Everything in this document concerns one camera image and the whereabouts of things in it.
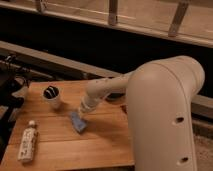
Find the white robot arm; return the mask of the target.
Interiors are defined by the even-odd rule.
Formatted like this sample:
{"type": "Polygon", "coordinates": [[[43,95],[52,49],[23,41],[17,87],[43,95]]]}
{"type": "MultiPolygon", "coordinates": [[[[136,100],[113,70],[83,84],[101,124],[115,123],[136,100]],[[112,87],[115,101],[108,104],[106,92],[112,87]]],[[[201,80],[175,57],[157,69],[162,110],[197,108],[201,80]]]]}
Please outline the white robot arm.
{"type": "Polygon", "coordinates": [[[204,84],[202,65],[177,56],[87,84],[79,111],[85,114],[111,93],[126,95],[135,171],[197,171],[191,102],[204,84]]]}

